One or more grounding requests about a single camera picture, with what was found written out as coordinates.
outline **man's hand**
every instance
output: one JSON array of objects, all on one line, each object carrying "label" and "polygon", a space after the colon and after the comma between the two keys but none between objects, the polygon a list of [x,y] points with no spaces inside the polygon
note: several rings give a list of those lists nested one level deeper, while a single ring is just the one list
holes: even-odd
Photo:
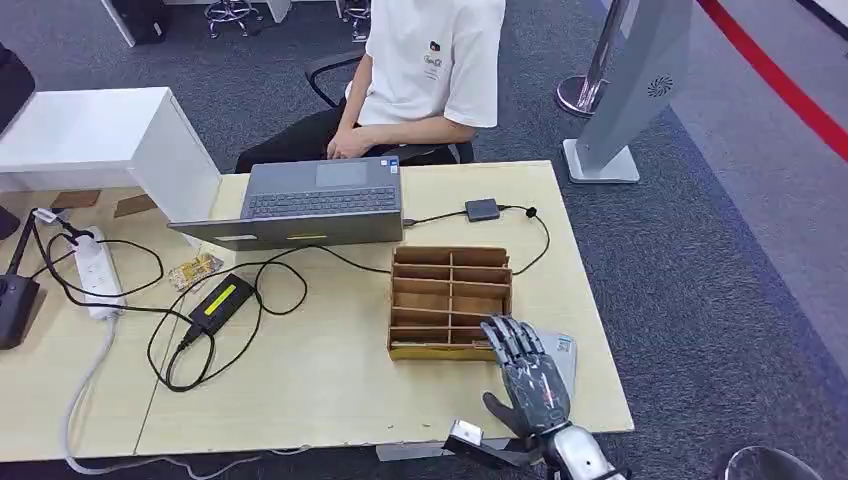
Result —
[{"label": "man's hand", "polygon": [[366,127],[339,128],[327,145],[327,158],[357,158],[376,145]]}]

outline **snack package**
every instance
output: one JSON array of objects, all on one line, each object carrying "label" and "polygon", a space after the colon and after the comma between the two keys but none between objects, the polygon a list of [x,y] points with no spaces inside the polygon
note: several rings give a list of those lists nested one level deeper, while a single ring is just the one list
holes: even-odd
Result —
[{"label": "snack package", "polygon": [[192,283],[217,272],[222,266],[224,262],[221,259],[209,253],[201,253],[191,261],[168,272],[168,281],[177,291],[184,292]]}]

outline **cable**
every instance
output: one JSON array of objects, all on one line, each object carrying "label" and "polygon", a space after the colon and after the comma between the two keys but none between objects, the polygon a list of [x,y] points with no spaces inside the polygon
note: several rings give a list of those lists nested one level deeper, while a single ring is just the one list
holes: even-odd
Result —
[{"label": "cable", "polygon": [[[544,257],[546,253],[548,253],[548,249],[551,247],[551,232],[548,230],[548,226],[545,225],[545,222],[537,214],[536,207],[522,207],[520,205],[498,205],[499,211],[510,210],[510,209],[524,210],[524,213],[525,213],[525,215],[527,215],[527,218],[535,218],[536,220],[539,221],[539,224],[541,224],[542,228],[545,230],[545,248],[542,250],[542,253],[537,255],[536,258],[534,258],[530,263],[525,265],[524,268],[518,270],[517,272],[513,272],[512,275],[517,276],[517,275],[521,275],[522,273],[529,270],[530,267],[535,265],[536,262],[541,260],[542,257]],[[421,220],[415,220],[415,219],[412,219],[412,218],[404,218],[403,219],[403,226],[404,226],[404,228],[414,227],[416,225],[421,225],[422,223],[427,223],[427,222],[432,222],[432,221],[435,221],[435,220],[441,220],[443,218],[456,217],[456,216],[459,216],[459,215],[467,215],[467,214],[468,214],[467,210],[460,210],[460,211],[456,211],[456,212],[445,213],[445,214],[442,214],[442,215],[436,215],[435,217],[422,218]]]},{"label": "cable", "polygon": [[[527,266],[525,266],[524,268],[522,268],[521,270],[519,270],[518,272],[513,274],[513,275],[520,275],[520,274],[526,272],[534,264],[536,264],[536,262],[538,262],[547,253],[547,251],[550,247],[550,243],[551,243],[550,232],[548,230],[547,225],[545,225],[545,222],[542,221],[542,219],[538,217],[536,209],[534,207],[527,208],[527,207],[515,206],[515,205],[498,205],[498,209],[501,210],[501,211],[508,210],[508,209],[524,210],[524,212],[525,212],[525,214],[527,215],[528,218],[534,218],[535,217],[539,221],[539,223],[542,225],[542,228],[545,230],[546,242],[545,242],[544,250],[536,258],[534,258],[533,261],[531,261]],[[443,214],[443,215],[437,215],[435,217],[424,218],[424,219],[421,219],[421,220],[404,219],[403,224],[404,224],[405,227],[409,227],[409,226],[420,225],[422,223],[432,222],[432,221],[435,221],[435,220],[440,220],[440,219],[458,216],[458,215],[464,215],[464,214],[467,214],[467,212],[465,210],[462,210],[462,211],[451,212],[451,213],[447,213],[447,214]],[[70,224],[62,223],[62,225],[66,229],[68,229],[70,227]],[[222,270],[222,271],[219,271],[219,272],[214,272],[210,275],[206,275],[205,277],[202,277],[202,278],[196,280],[194,283],[192,283],[183,293],[181,293],[176,298],[176,300],[174,300],[174,302],[168,308],[163,309],[163,308],[151,308],[151,307],[135,307],[135,306],[130,306],[130,305],[113,305],[113,304],[97,303],[97,302],[81,302],[81,301],[77,300],[76,298],[74,298],[74,296],[71,293],[71,290],[74,290],[74,291],[77,291],[79,293],[82,293],[82,294],[85,294],[85,295],[88,295],[88,296],[92,296],[92,297],[118,298],[118,297],[125,297],[127,295],[132,294],[132,293],[139,292],[141,290],[144,290],[144,289],[156,284],[159,280],[161,280],[164,277],[164,274],[165,274],[164,266],[162,264],[161,257],[156,252],[154,252],[153,250],[151,250],[147,247],[144,247],[142,245],[139,245],[137,243],[130,242],[128,240],[101,240],[101,241],[99,241],[98,243],[126,244],[126,245],[136,247],[140,250],[143,250],[146,253],[149,253],[150,255],[152,255],[156,259],[157,265],[159,267],[159,274],[157,275],[157,277],[154,280],[147,282],[140,287],[136,287],[136,288],[133,288],[133,289],[128,290],[126,292],[123,292],[121,294],[117,294],[117,295],[98,294],[98,293],[95,293],[95,292],[89,292],[89,291],[83,290],[82,288],[79,288],[79,287],[69,283],[67,280],[65,280],[59,274],[58,271],[56,271],[55,265],[58,262],[61,262],[62,260],[68,258],[71,254],[74,253],[73,251],[67,252],[56,260],[53,260],[51,255],[50,255],[50,251],[52,250],[53,242],[55,242],[59,237],[63,237],[63,238],[68,239],[68,237],[66,235],[63,235],[61,233],[55,235],[54,237],[52,237],[48,241],[47,247],[45,248],[44,244],[41,241],[41,237],[40,237],[40,234],[38,232],[38,228],[34,224],[33,224],[33,228],[32,228],[32,233],[35,237],[36,244],[38,246],[38,250],[41,253],[41,256],[42,256],[42,259],[44,260],[45,266],[43,268],[37,270],[30,278],[35,278],[36,276],[40,275],[45,270],[49,271],[51,276],[62,287],[62,290],[65,292],[65,296],[68,298],[68,300],[71,301],[71,303],[78,305],[78,306],[82,306],[82,307],[108,307],[108,308],[115,308],[115,309],[125,310],[125,311],[151,312],[151,313],[162,313],[163,314],[163,317],[159,320],[159,323],[156,325],[156,328],[154,329],[153,333],[151,334],[150,340],[147,344],[147,360],[148,360],[148,363],[150,364],[151,369],[153,369],[154,373],[156,374],[157,379],[160,382],[162,382],[166,387],[168,387],[170,390],[175,391],[175,392],[185,392],[185,391],[191,390],[192,388],[195,388],[198,385],[216,377],[217,375],[219,375],[220,373],[225,371],[227,368],[229,368],[231,365],[233,365],[236,361],[238,361],[238,359],[241,358],[241,356],[247,351],[247,349],[250,347],[253,340],[256,338],[256,335],[259,331],[259,327],[260,327],[260,324],[261,324],[263,312],[267,312],[268,314],[275,315],[275,316],[288,315],[289,313],[297,310],[303,304],[303,302],[306,300],[306,296],[309,292],[309,285],[307,284],[306,279],[304,279],[303,276],[300,273],[297,272],[297,270],[295,270],[294,268],[292,268],[290,265],[288,265],[286,263],[277,261],[280,258],[282,258],[286,255],[289,255],[291,253],[300,251],[300,250],[315,248],[315,249],[327,252],[327,253],[333,255],[334,257],[336,257],[337,259],[347,263],[348,265],[362,269],[364,271],[374,272],[374,273],[382,273],[382,274],[390,274],[391,273],[388,270],[383,270],[383,269],[379,269],[379,268],[361,265],[359,263],[356,263],[352,260],[345,258],[344,256],[342,256],[342,255],[340,255],[340,254],[338,254],[338,253],[336,253],[336,252],[334,252],[334,251],[332,251],[332,250],[330,250],[326,247],[318,246],[318,245],[308,245],[308,246],[297,247],[297,248],[287,250],[287,251],[282,252],[278,255],[275,255],[275,256],[271,257],[270,259],[265,260],[263,262],[242,263],[242,264],[235,265],[234,267],[228,268],[226,270]],[[259,288],[259,282],[260,282],[260,279],[262,278],[262,274],[264,273],[265,269],[267,267],[271,266],[271,265],[275,265],[275,266],[279,266],[279,267],[283,267],[283,268],[288,269],[303,284],[303,294],[300,296],[300,298],[298,299],[298,301],[295,303],[294,306],[292,306],[292,307],[290,307],[290,308],[288,308],[284,311],[275,311],[275,310],[268,308],[263,301],[262,293],[261,293],[260,288]],[[182,314],[179,311],[174,310],[174,308],[197,285],[206,281],[207,279],[212,278],[212,277],[216,277],[216,276],[219,276],[219,275],[224,275],[224,274],[230,273],[234,270],[237,270],[239,268],[244,268],[244,267],[248,267],[248,266],[259,266],[259,271],[257,272],[256,278],[253,281],[254,295],[256,296],[256,301],[259,304],[259,310],[258,310],[258,313],[257,313],[256,324],[254,325],[253,331],[251,332],[247,342],[245,342],[245,345],[242,347],[242,349],[229,362],[224,364],[219,369],[215,370],[213,373],[207,375],[207,372],[209,371],[209,368],[211,366],[211,363],[212,363],[212,360],[213,360],[214,354],[215,354],[215,337],[214,337],[214,335],[211,335],[206,330],[205,327],[203,327],[202,325],[199,325],[199,324],[195,324],[195,322],[193,322],[189,317],[185,316],[184,314]],[[174,385],[171,382],[171,376],[173,374],[173,370],[174,370],[174,367],[176,365],[179,354],[181,352],[183,352],[186,348],[188,348],[188,346],[190,345],[190,342],[186,342],[185,339],[180,342],[180,344],[176,348],[174,354],[172,354],[170,361],[168,362],[168,366],[166,368],[166,372],[165,372],[164,376],[162,375],[162,372],[156,367],[156,365],[153,361],[153,357],[152,357],[152,353],[151,353],[153,342],[156,339],[156,336],[158,335],[158,333],[159,333],[162,325],[164,324],[165,320],[170,315],[174,315],[175,317],[177,317],[178,319],[188,323],[189,325],[199,326],[200,329],[201,329],[201,333],[206,335],[206,337],[209,339],[209,351],[208,351],[208,355],[207,355],[206,361],[204,363],[204,366],[201,369],[201,372],[197,376],[197,378],[192,383],[190,383],[189,385],[184,385],[184,386]],[[241,465],[241,464],[249,463],[249,462],[254,462],[254,461],[257,461],[257,460],[262,458],[261,456],[254,456],[254,457],[250,457],[250,458],[246,458],[246,459],[241,459],[241,460],[235,461],[235,462],[225,466],[224,468],[222,468],[222,469],[220,469],[220,470],[218,470],[218,471],[216,471],[212,474],[209,474],[209,475],[198,475],[192,470],[191,466],[188,463],[180,462],[180,461],[175,460],[175,459],[170,458],[170,457],[155,457],[155,458],[149,458],[149,459],[141,460],[141,461],[138,461],[138,462],[131,462],[131,463],[115,465],[115,466],[111,466],[111,467],[104,467],[104,468],[86,468],[86,467],[83,467],[82,465],[80,465],[76,461],[76,459],[71,455],[71,452],[70,452],[70,423],[71,423],[71,419],[73,417],[74,410],[76,409],[76,406],[79,403],[79,400],[82,397],[83,392],[85,391],[86,387],[88,386],[89,382],[91,381],[91,378],[94,376],[94,373],[97,371],[97,369],[103,363],[103,360],[106,358],[106,355],[108,354],[109,350],[111,349],[112,344],[114,343],[117,316],[114,316],[114,315],[110,316],[109,318],[106,319],[106,322],[107,322],[106,341],[104,342],[103,347],[101,348],[100,352],[95,357],[95,360],[92,363],[91,367],[85,373],[81,382],[79,383],[76,390],[74,391],[74,395],[71,398],[71,402],[69,403],[68,408],[65,412],[65,418],[64,418],[64,421],[63,421],[62,426],[61,426],[61,437],[62,437],[61,438],[61,444],[62,444],[62,448],[63,448],[63,453],[65,455],[65,461],[74,471],[76,471],[77,473],[84,474],[84,475],[102,475],[102,474],[112,473],[112,472],[115,472],[115,471],[118,471],[118,470],[124,470],[124,469],[128,469],[128,468],[139,467],[139,466],[147,465],[147,464],[158,462],[158,461],[165,461],[165,462],[171,463],[173,465],[177,465],[177,466],[181,466],[181,467],[185,468],[186,473],[193,480],[210,480],[212,478],[215,478],[215,477],[223,474],[224,472],[228,471],[229,469],[231,469],[231,468],[233,468],[237,465]],[[309,446],[304,446],[300,449],[293,450],[293,451],[270,450],[270,452],[275,454],[275,455],[296,455],[296,454],[299,454],[299,453],[303,453],[303,452],[309,450],[310,448],[311,447],[309,447]]]},{"label": "cable", "polygon": [[140,460],[138,462],[123,463],[123,464],[120,464],[120,465],[113,465],[111,467],[103,467],[103,468],[88,468],[88,467],[83,467],[82,465],[80,465],[79,462],[77,462],[77,460],[71,454],[71,439],[70,439],[70,436],[71,436],[70,435],[71,419],[73,418],[74,410],[76,410],[77,404],[79,403],[83,392],[85,391],[86,387],[88,386],[88,384],[91,381],[91,378],[94,376],[95,372],[97,372],[97,369],[103,363],[103,360],[106,358],[106,354],[108,354],[109,350],[112,348],[112,344],[115,342],[115,328],[116,328],[117,322],[118,322],[118,318],[115,315],[112,315],[112,316],[110,316],[106,319],[106,328],[107,328],[107,330],[106,330],[106,341],[103,343],[103,346],[100,348],[100,352],[94,358],[94,362],[92,362],[91,367],[89,367],[88,371],[86,371],[85,375],[83,375],[82,380],[77,385],[76,390],[74,390],[74,394],[71,397],[71,401],[68,404],[68,408],[65,410],[65,417],[62,421],[62,426],[61,426],[60,442],[61,442],[61,445],[62,445],[62,453],[65,456],[65,462],[68,464],[69,467],[71,467],[71,469],[73,471],[80,473],[80,474],[83,474],[83,475],[105,475],[107,473],[117,472],[118,470],[125,470],[127,468],[141,467],[143,465],[148,465],[150,463],[164,461],[164,462],[168,462],[168,463],[171,463],[173,465],[178,465],[180,467],[185,468],[186,473],[193,480],[210,480],[212,478],[217,477],[218,475],[221,475],[222,473],[226,472],[227,470],[229,470],[229,469],[231,469],[231,468],[233,468],[237,465],[241,465],[242,463],[254,462],[254,461],[262,458],[261,456],[255,456],[255,457],[250,457],[250,458],[238,460],[238,461],[235,461],[235,462],[227,465],[226,467],[224,467],[224,468],[222,468],[222,469],[218,470],[217,472],[212,473],[210,475],[198,475],[198,474],[194,473],[194,470],[192,470],[191,465],[189,465],[185,462],[180,462],[179,460],[175,460],[175,459],[170,458],[170,457],[154,457],[154,458],[148,458],[148,459],[145,459],[145,460]]},{"label": "cable", "polygon": [[[195,281],[192,285],[190,285],[189,288],[187,288],[183,293],[181,293],[179,296],[177,296],[177,298],[174,300],[174,302],[168,308],[163,309],[163,308],[150,308],[150,307],[135,307],[135,306],[130,306],[130,305],[126,305],[126,306],[112,305],[112,304],[97,303],[97,302],[82,302],[82,301],[79,301],[76,298],[74,298],[74,296],[71,294],[71,290],[83,293],[85,295],[93,296],[93,297],[122,297],[122,296],[129,295],[131,293],[141,291],[141,290],[143,290],[147,287],[150,287],[151,285],[155,284],[156,282],[158,282],[159,280],[161,280],[164,277],[165,272],[164,272],[164,267],[162,265],[162,259],[153,250],[150,250],[149,248],[146,248],[146,247],[139,245],[137,243],[134,243],[134,242],[130,242],[130,241],[127,241],[127,240],[103,240],[103,243],[120,243],[120,244],[127,244],[127,245],[131,245],[133,247],[139,248],[139,249],[149,253],[150,255],[152,255],[156,259],[156,263],[159,267],[159,274],[157,275],[157,277],[154,280],[147,282],[140,287],[136,287],[136,288],[133,288],[131,290],[128,290],[128,291],[126,291],[122,294],[103,295],[103,294],[98,294],[98,293],[95,293],[95,292],[89,292],[89,291],[83,290],[82,288],[79,288],[76,285],[69,283],[67,280],[65,280],[59,274],[59,272],[56,271],[56,269],[55,269],[56,261],[52,260],[50,252],[52,251],[53,243],[56,240],[58,240],[59,238],[62,238],[63,235],[61,235],[61,234],[55,235],[53,238],[50,239],[50,241],[48,241],[47,247],[45,248],[37,228],[33,229],[33,234],[34,234],[34,237],[35,237],[35,240],[36,240],[36,245],[38,246],[38,249],[41,253],[42,258],[44,259],[45,268],[48,271],[50,271],[50,274],[53,276],[53,278],[56,280],[56,282],[59,283],[60,286],[62,286],[62,289],[65,292],[65,296],[68,297],[68,299],[72,303],[74,303],[75,305],[82,306],[82,307],[109,307],[109,308],[117,308],[117,309],[120,309],[120,310],[127,310],[127,311],[134,311],[134,312],[151,312],[151,313],[161,313],[161,314],[163,314],[162,318],[159,320],[159,322],[156,325],[156,328],[153,330],[153,333],[150,336],[150,340],[148,341],[148,344],[147,344],[146,354],[147,354],[148,364],[150,365],[150,368],[153,370],[153,372],[156,374],[157,379],[160,382],[162,382],[162,384],[165,385],[169,390],[174,391],[174,392],[187,392],[187,391],[189,391],[193,388],[196,388],[197,386],[211,380],[212,378],[215,378],[216,376],[218,376],[219,374],[224,372],[226,369],[228,369],[230,366],[232,366],[236,361],[238,361],[244,355],[244,353],[247,351],[247,349],[250,347],[250,345],[253,343],[253,340],[256,338],[256,335],[259,332],[259,327],[261,325],[262,313],[263,312],[268,313],[270,315],[283,316],[283,315],[288,315],[289,313],[297,310],[303,304],[303,302],[306,300],[306,296],[307,296],[308,291],[309,291],[309,286],[306,283],[306,279],[304,279],[303,276],[300,273],[298,273],[294,268],[292,268],[288,264],[283,263],[283,262],[278,262],[277,261],[278,259],[280,259],[280,258],[282,258],[286,255],[289,255],[291,253],[300,251],[300,250],[304,250],[304,249],[308,249],[308,248],[316,248],[316,249],[325,251],[327,253],[330,253],[333,256],[335,256],[336,258],[338,258],[338,259],[344,261],[345,263],[347,263],[351,266],[354,266],[356,268],[360,268],[362,270],[369,271],[369,272],[384,273],[384,274],[390,273],[388,270],[382,270],[382,269],[377,269],[377,268],[372,268],[372,267],[360,265],[356,262],[353,262],[352,260],[348,260],[347,258],[339,255],[338,253],[336,253],[336,252],[334,252],[334,251],[332,251],[332,250],[330,250],[326,247],[309,245],[309,246],[297,247],[297,248],[294,248],[294,249],[287,250],[285,252],[282,252],[282,253],[280,253],[280,254],[278,254],[274,257],[271,257],[268,260],[262,261],[262,262],[242,263],[242,264],[239,264],[239,265],[235,265],[234,267],[231,267],[231,268],[228,268],[228,269],[225,269],[225,270],[221,270],[221,271],[212,273],[210,275],[207,275],[203,278],[200,278],[197,281]],[[268,266],[271,266],[271,265],[286,268],[303,285],[303,294],[300,296],[298,301],[295,303],[294,306],[292,306],[292,307],[290,307],[290,308],[288,308],[284,311],[275,311],[275,310],[270,309],[265,304],[263,297],[262,297],[261,290],[259,288],[259,282],[262,278],[262,274],[265,272],[265,269]],[[171,358],[170,358],[168,365],[165,369],[165,374],[163,375],[162,372],[156,367],[156,363],[153,360],[152,349],[153,349],[153,343],[155,342],[156,337],[157,337],[157,335],[159,334],[159,331],[162,328],[162,325],[164,325],[165,320],[167,320],[169,316],[174,315],[175,317],[177,317],[178,319],[188,323],[189,325],[195,325],[194,321],[192,321],[189,317],[182,314],[181,312],[174,310],[174,308],[177,306],[177,304],[183,298],[185,298],[185,296],[188,295],[197,285],[206,281],[207,279],[212,278],[212,277],[216,277],[216,276],[219,276],[219,275],[224,275],[224,274],[230,273],[234,270],[244,268],[244,267],[249,267],[249,266],[260,267],[259,271],[257,272],[256,278],[253,281],[253,287],[254,287],[254,290],[255,290],[254,295],[256,297],[257,303],[259,304],[259,310],[257,312],[256,323],[254,325],[253,331],[251,332],[251,334],[248,337],[247,341],[245,342],[244,346],[241,348],[241,350],[230,361],[225,363],[222,367],[218,368],[214,372],[208,373],[210,368],[211,368],[212,361],[215,357],[215,337],[213,335],[211,335],[208,331],[206,331],[205,327],[203,327],[200,324],[196,324],[198,327],[200,327],[201,333],[203,333],[206,336],[206,338],[209,339],[209,349],[208,349],[208,352],[207,352],[206,360],[205,360],[203,367],[201,368],[199,374],[197,375],[197,377],[193,381],[191,381],[187,385],[176,385],[176,384],[174,384],[172,382],[171,378],[173,376],[173,372],[175,370],[177,360],[178,360],[180,354],[186,348],[188,348],[190,343],[189,342],[180,342],[180,344],[177,346],[174,353],[171,355]]]},{"label": "cable", "polygon": [[460,211],[451,212],[451,213],[444,213],[442,215],[436,215],[435,217],[422,218],[421,220],[404,218],[403,219],[403,226],[404,227],[414,227],[416,225],[421,225],[422,223],[432,222],[434,220],[441,220],[443,218],[456,217],[456,216],[459,216],[459,215],[468,215],[468,211],[467,210],[460,210]]},{"label": "cable", "polygon": [[[53,265],[55,266],[57,263],[59,263],[59,262],[61,262],[62,260],[64,260],[64,259],[66,259],[66,258],[70,257],[70,256],[71,256],[71,255],[73,255],[73,254],[74,254],[74,251],[73,251],[73,250],[71,250],[70,252],[68,252],[68,253],[66,253],[66,254],[64,254],[64,255],[62,255],[61,257],[57,258],[56,260],[53,260]],[[30,275],[29,279],[30,279],[30,280],[35,280],[35,277],[37,277],[37,276],[41,275],[42,273],[44,273],[44,271],[45,271],[45,270],[47,270],[47,266],[43,266],[43,267],[39,268],[38,270],[36,270],[36,271],[35,271],[35,273],[33,273],[32,275]]]},{"label": "cable", "polygon": [[521,275],[522,273],[529,270],[530,267],[535,265],[536,262],[541,260],[542,257],[544,257],[546,253],[548,253],[548,249],[551,248],[551,232],[550,232],[550,230],[548,230],[548,226],[545,225],[545,221],[542,220],[541,217],[539,217],[538,211],[536,210],[536,207],[522,207],[521,205],[498,205],[498,210],[500,210],[500,211],[509,210],[509,209],[524,210],[524,214],[527,215],[527,218],[535,218],[536,220],[539,221],[539,224],[542,225],[542,228],[545,229],[545,248],[542,250],[542,253],[537,255],[536,258],[534,258],[532,261],[530,261],[530,263],[525,265],[524,268],[522,268],[521,270],[519,270],[517,272],[513,272],[512,276],[515,277],[515,276]]}]

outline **white cable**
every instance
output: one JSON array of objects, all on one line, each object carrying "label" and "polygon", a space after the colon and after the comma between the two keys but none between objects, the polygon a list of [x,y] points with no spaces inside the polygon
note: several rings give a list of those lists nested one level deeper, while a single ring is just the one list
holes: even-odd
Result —
[{"label": "white cable", "polygon": [[[198,474],[194,473],[194,470],[192,470],[191,465],[189,465],[188,463],[181,462],[179,460],[173,459],[171,457],[154,457],[154,458],[148,458],[146,460],[140,460],[138,462],[122,463],[122,464],[119,464],[119,465],[113,465],[111,467],[104,467],[104,468],[87,468],[87,467],[83,467],[82,465],[80,465],[77,462],[77,460],[73,457],[73,455],[71,454],[71,438],[70,438],[70,436],[71,436],[70,435],[71,418],[73,417],[74,410],[76,410],[77,403],[79,403],[79,400],[82,397],[82,393],[85,391],[85,388],[88,386],[88,383],[91,381],[91,377],[93,377],[95,372],[97,372],[97,369],[103,363],[103,360],[106,358],[106,354],[109,353],[109,350],[112,348],[112,344],[115,342],[115,327],[116,327],[116,324],[118,322],[118,317],[117,317],[117,315],[111,315],[111,316],[107,317],[105,321],[106,321],[106,328],[107,328],[107,330],[106,330],[106,342],[103,343],[103,347],[101,347],[100,352],[97,354],[97,357],[94,359],[94,362],[91,364],[91,367],[89,367],[88,371],[82,377],[82,380],[80,381],[79,385],[77,385],[77,389],[76,389],[76,391],[74,391],[74,395],[71,397],[71,402],[68,404],[68,408],[65,411],[65,418],[62,421],[61,439],[60,439],[60,442],[62,444],[62,453],[65,456],[65,462],[67,462],[68,466],[71,467],[71,469],[73,469],[73,471],[75,471],[77,473],[81,473],[83,475],[105,475],[107,473],[116,472],[118,470],[124,470],[124,469],[127,469],[127,468],[135,468],[135,467],[140,467],[142,465],[148,465],[150,463],[163,461],[163,462],[168,462],[172,465],[178,465],[180,467],[185,468],[186,473],[188,474],[189,477],[192,478],[192,480],[211,480],[212,478],[215,478],[218,475],[221,475],[222,473],[226,472],[227,470],[229,470],[229,469],[231,469],[231,468],[233,468],[237,465],[241,465],[242,463],[255,462],[256,460],[259,460],[260,458],[262,458],[261,456],[257,455],[255,457],[237,460],[237,461],[227,465],[226,467],[218,470],[217,472],[209,474],[209,475],[198,475]],[[275,450],[271,450],[271,452],[276,454],[276,455],[296,455],[298,453],[303,453],[303,452],[309,450],[310,448],[311,447],[309,447],[309,446],[304,446],[304,447],[302,447],[298,450],[294,450],[294,451],[291,451],[291,452],[283,452],[283,451],[275,451]]]},{"label": "white cable", "polygon": [[297,455],[298,453],[303,453],[307,450],[312,450],[312,447],[309,446],[309,445],[304,445],[304,446],[298,448],[297,450],[290,450],[290,451],[289,450],[268,450],[268,451],[273,453],[274,455],[288,456],[288,455]]}]

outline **laptop keyboard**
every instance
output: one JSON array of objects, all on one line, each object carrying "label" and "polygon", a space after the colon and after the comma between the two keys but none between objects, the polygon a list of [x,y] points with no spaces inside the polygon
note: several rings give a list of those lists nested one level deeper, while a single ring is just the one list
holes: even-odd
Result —
[{"label": "laptop keyboard", "polygon": [[298,217],[397,209],[395,188],[251,195],[248,218]]}]

